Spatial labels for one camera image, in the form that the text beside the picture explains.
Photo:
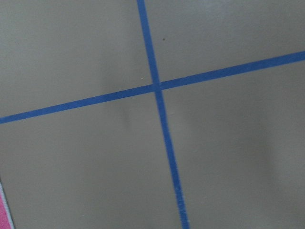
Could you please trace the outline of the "pink towel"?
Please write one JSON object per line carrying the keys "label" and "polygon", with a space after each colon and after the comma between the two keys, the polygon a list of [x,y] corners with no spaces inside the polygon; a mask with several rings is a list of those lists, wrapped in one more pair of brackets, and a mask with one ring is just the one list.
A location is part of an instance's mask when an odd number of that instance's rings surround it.
{"label": "pink towel", "polygon": [[0,229],[14,229],[2,185],[0,185]]}

